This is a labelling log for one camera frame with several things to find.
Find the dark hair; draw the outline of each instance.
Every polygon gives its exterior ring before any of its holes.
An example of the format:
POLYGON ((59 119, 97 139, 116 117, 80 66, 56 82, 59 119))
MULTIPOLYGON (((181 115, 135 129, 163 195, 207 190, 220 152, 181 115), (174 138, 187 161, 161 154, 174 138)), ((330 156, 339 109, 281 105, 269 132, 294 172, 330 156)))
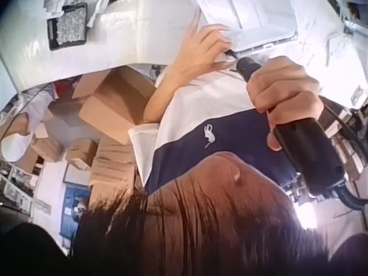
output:
MULTIPOLYGON (((205 195, 196 195, 195 227, 181 192, 177 200, 183 225, 183 253, 179 271, 166 270, 165 227, 158 251, 158 271, 151 275, 320 275, 328 268, 328 250, 315 231, 302 229, 290 212, 278 210, 275 220, 261 210, 240 214, 232 204, 234 230, 239 242, 230 243, 219 227, 215 206, 205 195), (200 205, 199 199, 205 202, 200 205)), ((147 196, 124 195, 101 201, 86 212, 69 254, 72 265, 84 274, 141 275, 145 261, 141 241, 147 216, 163 225, 165 210, 152 214, 147 196)))

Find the black device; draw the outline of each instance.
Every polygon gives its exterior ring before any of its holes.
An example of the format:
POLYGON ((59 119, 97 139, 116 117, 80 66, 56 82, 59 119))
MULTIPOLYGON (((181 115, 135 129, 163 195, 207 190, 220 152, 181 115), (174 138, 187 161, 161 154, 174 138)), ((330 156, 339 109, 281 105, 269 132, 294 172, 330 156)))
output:
MULTIPOLYGON (((238 59, 232 51, 226 54, 238 59)), ((261 65, 249 57, 239 59, 236 65, 246 82, 260 68, 261 65)), ((274 134, 294 168, 304 178, 311 195, 330 198, 335 194, 349 208, 364 210, 368 201, 356 198, 346 188, 344 165, 317 120, 306 118, 277 125, 274 134)))

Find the person in white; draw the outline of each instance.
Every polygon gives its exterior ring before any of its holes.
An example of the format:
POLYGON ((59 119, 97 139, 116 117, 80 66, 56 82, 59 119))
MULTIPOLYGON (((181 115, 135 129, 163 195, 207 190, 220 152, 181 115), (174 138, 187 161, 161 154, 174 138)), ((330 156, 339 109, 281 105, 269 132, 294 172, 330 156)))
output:
POLYGON ((16 162, 24 155, 47 107, 55 99, 54 90, 52 83, 29 89, 26 98, 1 120, 0 156, 5 160, 16 162))

